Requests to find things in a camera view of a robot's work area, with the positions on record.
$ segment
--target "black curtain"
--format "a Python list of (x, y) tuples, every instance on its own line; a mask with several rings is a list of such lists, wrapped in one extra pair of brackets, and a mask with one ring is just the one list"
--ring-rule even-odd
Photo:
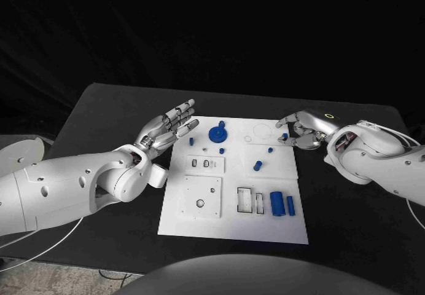
[(389, 104), (408, 125), (423, 122), (422, 6), (210, 5), (4, 1), (3, 107), (60, 128), (101, 82)]

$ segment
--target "robotic arm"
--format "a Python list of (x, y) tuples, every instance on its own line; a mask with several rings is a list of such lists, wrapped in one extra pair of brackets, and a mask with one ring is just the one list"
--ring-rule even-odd
[(343, 177), (357, 184), (374, 181), (387, 192), (425, 206), (425, 146), (413, 141), (410, 147), (408, 136), (367, 121), (343, 126), (336, 116), (318, 111), (291, 114), (276, 128), (289, 122), (299, 137), (282, 136), (281, 143), (310, 150), (325, 142), (324, 161)]
[(199, 125), (194, 100), (144, 126), (134, 144), (111, 152), (33, 163), (0, 178), (0, 236), (60, 226), (106, 205), (129, 202), (145, 185), (163, 187), (168, 170), (151, 160)]

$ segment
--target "white board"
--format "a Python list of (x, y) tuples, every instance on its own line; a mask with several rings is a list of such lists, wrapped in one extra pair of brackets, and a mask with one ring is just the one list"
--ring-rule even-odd
[[(173, 145), (157, 233), (186, 237), (308, 244), (292, 147), (282, 146), (276, 142), (281, 134), (288, 133), (287, 126), (276, 129), (276, 120), (217, 117), (193, 117), (193, 119), (199, 119), (199, 126)], [(207, 132), (219, 125), (220, 120), (226, 124), (227, 139), (223, 143), (213, 143)], [(189, 144), (190, 137), (194, 139), (193, 146)], [(219, 148), (225, 148), (223, 154), (219, 153)], [(223, 171), (222, 169), (193, 170), (187, 156), (223, 157)], [(263, 162), (263, 167), (259, 171), (253, 171), (258, 160)], [(187, 198), (193, 198), (193, 195), (186, 193), (186, 176), (220, 178), (219, 218), (204, 217), (203, 214), (196, 217), (187, 216), (180, 212), (181, 203)], [(239, 187), (249, 188), (252, 191), (252, 213), (238, 212)], [(288, 214), (279, 217), (272, 216), (269, 193), (274, 191), (284, 194), (287, 212), (287, 196), (292, 196), (295, 216)], [(256, 213), (256, 194), (263, 196), (263, 214)]]

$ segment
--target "black table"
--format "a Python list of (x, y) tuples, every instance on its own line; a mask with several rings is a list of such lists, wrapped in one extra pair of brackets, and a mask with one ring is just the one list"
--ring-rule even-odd
[[(196, 115), (281, 119), (304, 108), (336, 114), (350, 123), (369, 120), (406, 132), (397, 110), (373, 104), (336, 103), (249, 95), (187, 92), (93, 84), (69, 116), (47, 158), (106, 152), (132, 143), (150, 119), (190, 98)], [(377, 184), (360, 186), (324, 163), (325, 149), (295, 149), (298, 185), (310, 245), (157, 235), (164, 188), (147, 186), (129, 203), (88, 216), (65, 242), (39, 261), (147, 273), (173, 262), (223, 253), (297, 258), (330, 266), (406, 294), (425, 294), (425, 231), (405, 200)], [(168, 166), (171, 149), (154, 160)], [(425, 208), (412, 205), (425, 220)], [(29, 258), (75, 225), (40, 231), (0, 250), (0, 256)], [(19, 235), (3, 237), (0, 242)]]

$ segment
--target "small blue part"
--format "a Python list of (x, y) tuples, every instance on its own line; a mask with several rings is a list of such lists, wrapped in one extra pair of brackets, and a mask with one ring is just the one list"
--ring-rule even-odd
[(259, 171), (262, 164), (263, 164), (262, 161), (256, 161), (255, 166), (253, 166), (255, 171)]
[(281, 192), (269, 193), (269, 201), (272, 204), (272, 216), (284, 216), (285, 213), (285, 205), (284, 205), (284, 196)]
[(294, 200), (292, 200), (292, 197), (291, 196), (287, 197), (287, 202), (288, 202), (288, 213), (289, 213), (289, 216), (295, 216)]
[(207, 133), (207, 137), (213, 143), (222, 143), (227, 138), (227, 132), (223, 126), (223, 121), (219, 121), (219, 126), (213, 127)]

